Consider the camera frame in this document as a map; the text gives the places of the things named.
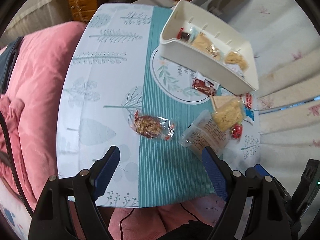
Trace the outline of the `small red candy packet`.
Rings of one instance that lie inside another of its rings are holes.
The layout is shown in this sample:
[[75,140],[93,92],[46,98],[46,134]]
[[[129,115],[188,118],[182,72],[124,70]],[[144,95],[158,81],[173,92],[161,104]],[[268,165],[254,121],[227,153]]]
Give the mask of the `small red candy packet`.
[[242,137],[243,125],[235,124],[230,128],[230,134],[232,139],[240,140]]

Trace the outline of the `red white cookie packet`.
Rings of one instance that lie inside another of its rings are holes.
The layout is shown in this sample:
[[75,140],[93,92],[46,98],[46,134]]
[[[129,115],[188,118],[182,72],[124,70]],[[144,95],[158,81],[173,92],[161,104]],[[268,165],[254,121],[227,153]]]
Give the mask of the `red white cookie packet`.
[[244,105],[244,111],[246,117],[244,120],[249,122],[251,125],[254,124],[254,112],[253,112],[253,97],[250,93],[245,93],[238,96]]

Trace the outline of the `clear printed pastry packet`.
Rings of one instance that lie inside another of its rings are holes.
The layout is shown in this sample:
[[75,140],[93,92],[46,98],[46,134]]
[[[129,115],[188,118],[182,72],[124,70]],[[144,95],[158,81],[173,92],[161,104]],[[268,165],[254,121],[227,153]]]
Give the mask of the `clear printed pastry packet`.
[[219,157],[228,141],[229,136],[218,128],[208,110],[202,111],[179,139],[180,145],[188,148],[200,160],[205,147],[211,147]]

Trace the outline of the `yellow rice crispy packet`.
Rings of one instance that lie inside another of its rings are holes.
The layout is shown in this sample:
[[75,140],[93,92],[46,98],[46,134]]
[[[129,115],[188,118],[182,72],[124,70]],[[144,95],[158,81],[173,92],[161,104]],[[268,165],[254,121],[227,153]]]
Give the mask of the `yellow rice crispy packet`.
[[245,117],[244,105],[237,98],[229,100],[212,114],[213,121],[222,132],[240,124]]

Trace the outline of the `red nut snack packet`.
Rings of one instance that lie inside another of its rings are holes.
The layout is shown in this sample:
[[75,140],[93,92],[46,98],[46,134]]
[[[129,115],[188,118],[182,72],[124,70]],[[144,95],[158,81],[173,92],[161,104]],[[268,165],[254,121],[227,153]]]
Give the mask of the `red nut snack packet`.
[[169,141],[175,133],[173,121],[161,116],[143,115],[139,111],[134,114],[131,128],[148,139]]

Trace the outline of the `dark red coffee sachet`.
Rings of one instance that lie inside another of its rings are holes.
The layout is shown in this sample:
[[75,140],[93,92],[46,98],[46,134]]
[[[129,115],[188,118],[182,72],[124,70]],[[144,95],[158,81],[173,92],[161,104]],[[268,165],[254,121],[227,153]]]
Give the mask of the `dark red coffee sachet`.
[[207,96],[214,96],[220,84],[196,72],[191,87]]

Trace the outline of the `round rice cake packet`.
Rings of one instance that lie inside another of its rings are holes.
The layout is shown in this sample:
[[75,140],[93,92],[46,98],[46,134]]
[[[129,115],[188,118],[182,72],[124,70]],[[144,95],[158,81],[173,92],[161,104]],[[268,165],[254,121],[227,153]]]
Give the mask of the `round rice cake packet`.
[[237,64],[240,69],[245,72],[248,69],[248,63],[246,59],[236,51],[229,51],[224,57],[225,64]]

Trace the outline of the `large beige cracker packet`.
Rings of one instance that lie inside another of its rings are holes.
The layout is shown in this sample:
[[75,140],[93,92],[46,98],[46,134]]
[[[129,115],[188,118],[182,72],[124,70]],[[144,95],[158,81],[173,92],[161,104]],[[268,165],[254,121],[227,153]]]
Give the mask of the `large beige cracker packet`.
[[191,43],[196,49],[208,54],[217,61],[221,60],[221,50],[203,32],[199,33]]

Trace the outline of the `white plastic storage bin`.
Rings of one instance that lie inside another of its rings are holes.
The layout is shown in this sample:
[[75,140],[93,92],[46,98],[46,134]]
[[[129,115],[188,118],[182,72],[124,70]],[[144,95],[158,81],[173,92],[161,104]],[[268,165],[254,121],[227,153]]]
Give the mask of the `white plastic storage bin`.
[[259,89],[250,42],[210,12],[181,0],[159,37],[160,55],[216,81],[233,94]]

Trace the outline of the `small red candy stick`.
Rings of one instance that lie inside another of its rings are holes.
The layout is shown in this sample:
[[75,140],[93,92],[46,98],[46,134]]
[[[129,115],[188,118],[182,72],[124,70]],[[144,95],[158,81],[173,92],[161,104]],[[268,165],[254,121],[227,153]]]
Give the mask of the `small red candy stick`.
[[184,42],[189,42],[191,39],[191,34],[187,31],[184,31],[184,28],[181,28],[178,32],[177,39]]

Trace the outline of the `pink blanket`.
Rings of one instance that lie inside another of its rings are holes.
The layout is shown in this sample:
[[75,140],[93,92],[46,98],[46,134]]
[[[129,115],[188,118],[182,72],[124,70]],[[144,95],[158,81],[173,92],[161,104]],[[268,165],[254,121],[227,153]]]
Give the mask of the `pink blanket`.
[[25,36],[17,48],[1,113],[10,135],[15,167],[32,209],[57,174],[56,129],[63,83],[85,24],[71,21]]

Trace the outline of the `patterned white teal tablecloth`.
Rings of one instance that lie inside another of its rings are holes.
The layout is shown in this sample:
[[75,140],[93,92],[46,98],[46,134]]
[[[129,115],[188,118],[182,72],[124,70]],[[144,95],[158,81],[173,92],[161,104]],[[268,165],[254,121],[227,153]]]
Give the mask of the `patterned white teal tablecloth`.
[[[156,207],[214,192],[199,159],[179,143],[212,104],[192,89],[193,71],[159,55],[170,14],[149,5],[103,4],[71,59],[57,121],[58,174],[72,177],[117,146],[120,161],[98,206]],[[172,139],[137,134],[136,111],[173,121]]]

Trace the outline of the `dark blue jeans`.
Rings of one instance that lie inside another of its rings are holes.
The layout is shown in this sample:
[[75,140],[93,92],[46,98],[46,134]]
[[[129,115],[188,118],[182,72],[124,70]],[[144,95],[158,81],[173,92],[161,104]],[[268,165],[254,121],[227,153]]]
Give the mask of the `dark blue jeans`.
[[15,62],[18,57],[20,43],[23,40],[23,36],[18,37],[16,40],[9,43],[6,49],[1,53],[0,61],[0,82],[1,82],[1,94],[5,94],[9,81],[12,75]]

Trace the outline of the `floral white curtain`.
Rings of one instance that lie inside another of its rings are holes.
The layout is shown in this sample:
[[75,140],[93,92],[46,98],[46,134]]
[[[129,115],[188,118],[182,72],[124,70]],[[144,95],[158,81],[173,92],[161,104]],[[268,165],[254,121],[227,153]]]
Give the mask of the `floral white curtain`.
[[249,0],[229,23],[253,48],[261,164],[293,193],[319,158],[319,34],[295,0]]

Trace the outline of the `lace covered piano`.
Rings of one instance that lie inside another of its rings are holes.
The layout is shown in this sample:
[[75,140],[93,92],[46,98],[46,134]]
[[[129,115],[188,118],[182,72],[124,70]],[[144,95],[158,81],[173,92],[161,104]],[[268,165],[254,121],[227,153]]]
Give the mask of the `lace covered piano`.
[[72,19],[67,0],[27,0],[1,36],[1,48],[35,31]]

